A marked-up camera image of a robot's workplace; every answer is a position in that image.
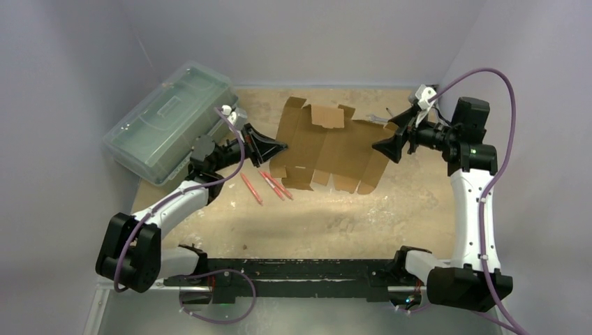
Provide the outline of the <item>silver wrench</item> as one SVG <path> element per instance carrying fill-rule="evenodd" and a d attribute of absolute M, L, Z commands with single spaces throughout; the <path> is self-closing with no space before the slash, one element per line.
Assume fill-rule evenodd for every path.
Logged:
<path fill-rule="evenodd" d="M 389 119 L 387 119 L 387 118 L 378 117 L 378 116 L 376 116 L 374 114 L 368 114 L 367 115 L 367 119 L 370 122 L 374 122 L 374 123 L 377 123 L 377 124 L 386 124 L 389 121 Z"/>

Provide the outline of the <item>clear plastic storage box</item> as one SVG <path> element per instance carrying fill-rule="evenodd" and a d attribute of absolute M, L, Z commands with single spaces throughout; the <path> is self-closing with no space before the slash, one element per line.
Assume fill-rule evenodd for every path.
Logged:
<path fill-rule="evenodd" d="M 188 163 L 195 139 L 219 142 L 230 129 L 215 108 L 237 107 L 229 77 L 189 61 L 138 103 L 103 138 L 116 162 L 155 186 Z"/>

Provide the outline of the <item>pink pen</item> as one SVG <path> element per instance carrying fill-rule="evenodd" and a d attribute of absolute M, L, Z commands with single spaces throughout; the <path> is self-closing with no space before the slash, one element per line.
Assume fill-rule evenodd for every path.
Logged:
<path fill-rule="evenodd" d="M 257 190 L 254 188 L 253 184 L 249 181 L 248 177 L 243 172 L 240 173 L 240 177 L 242 178 L 242 181 L 244 182 L 244 184 L 246 185 L 246 187 L 248 188 L 248 190 L 250 191 L 250 193 L 252 194 L 252 196 L 254 197 L 256 202 L 259 205 L 263 206 L 263 201 L 262 201 L 261 196 L 259 195 Z"/>

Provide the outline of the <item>aluminium frame rail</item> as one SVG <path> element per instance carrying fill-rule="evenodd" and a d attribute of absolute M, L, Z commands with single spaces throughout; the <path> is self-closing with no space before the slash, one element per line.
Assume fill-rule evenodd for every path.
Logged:
<path fill-rule="evenodd" d="M 180 310 L 179 295 L 201 295 L 204 288 L 166 286 L 162 280 L 144 293 L 117 293 L 101 279 L 84 334 L 224 334 L 228 326 L 193 318 Z"/>

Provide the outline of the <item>brown cardboard box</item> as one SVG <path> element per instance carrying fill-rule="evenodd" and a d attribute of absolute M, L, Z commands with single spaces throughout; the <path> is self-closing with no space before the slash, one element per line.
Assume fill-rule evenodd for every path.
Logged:
<path fill-rule="evenodd" d="M 269 163 L 286 188 L 310 191 L 332 183 L 338 191 L 368 195 L 379 184 L 388 158 L 372 145 L 394 135 L 394 126 L 354 119 L 355 108 L 327 107 L 291 96 L 283 106 L 276 140 L 288 148 Z"/>

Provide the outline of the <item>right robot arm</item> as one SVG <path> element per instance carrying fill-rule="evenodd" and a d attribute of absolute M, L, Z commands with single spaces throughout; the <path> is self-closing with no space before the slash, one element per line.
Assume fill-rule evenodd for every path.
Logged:
<path fill-rule="evenodd" d="M 461 97 L 450 125 L 425 119 L 426 105 L 418 99 L 392 117 L 394 135 L 372 145 L 391 161 L 401 160 L 408 144 L 412 154 L 420 146 L 441 152 L 455 203 L 455 247 L 448 263 L 431 251 L 402 246 L 386 273 L 402 284 L 417 279 L 426 286 L 432 304 L 487 312 L 513 289 L 511 276 L 501 273 L 494 240 L 491 182 L 498 176 L 498 155 L 483 142 L 490 107 L 477 98 Z"/>

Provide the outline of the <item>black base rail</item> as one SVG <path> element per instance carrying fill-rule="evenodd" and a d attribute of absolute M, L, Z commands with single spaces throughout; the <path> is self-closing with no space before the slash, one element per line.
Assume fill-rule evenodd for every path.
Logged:
<path fill-rule="evenodd" d="M 239 298 L 363 299 L 406 304 L 419 301 L 422 280 L 405 274 L 392 259 L 210 258 L 188 247 L 190 260 L 163 256 L 166 286 L 204 288 L 206 302 L 233 304 Z M 410 293 L 410 298 L 403 296 Z"/>

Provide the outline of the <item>red pen with label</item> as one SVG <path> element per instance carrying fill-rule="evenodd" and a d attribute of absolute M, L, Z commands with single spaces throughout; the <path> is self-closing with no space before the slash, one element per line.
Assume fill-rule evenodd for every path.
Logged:
<path fill-rule="evenodd" d="M 269 185 L 269 187 L 275 192 L 277 197 L 279 199 L 281 199 L 282 201 L 284 201 L 285 198 L 283 196 L 283 193 L 280 191 L 278 186 L 270 179 L 270 177 L 268 177 L 267 174 L 265 172 L 263 172 L 262 170 L 259 170 L 258 172 L 262 176 L 262 178 L 266 181 L 266 183 Z"/>

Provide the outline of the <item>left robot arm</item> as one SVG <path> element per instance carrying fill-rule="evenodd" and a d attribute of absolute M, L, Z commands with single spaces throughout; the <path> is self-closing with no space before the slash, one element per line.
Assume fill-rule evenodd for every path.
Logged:
<path fill-rule="evenodd" d="M 245 161 L 258 168 L 288 149 L 288 144 L 258 132 L 250 123 L 236 138 L 217 144 L 208 135 L 198 137 L 189 156 L 188 174 L 171 193 L 134 214 L 115 214 L 108 223 L 95 272 L 112 280 L 118 292 L 145 292 L 162 278 L 182 276 L 190 285 L 208 276 L 207 254 L 189 245 L 164 250 L 166 237 L 188 216 L 211 204 L 227 178 L 219 170 Z"/>

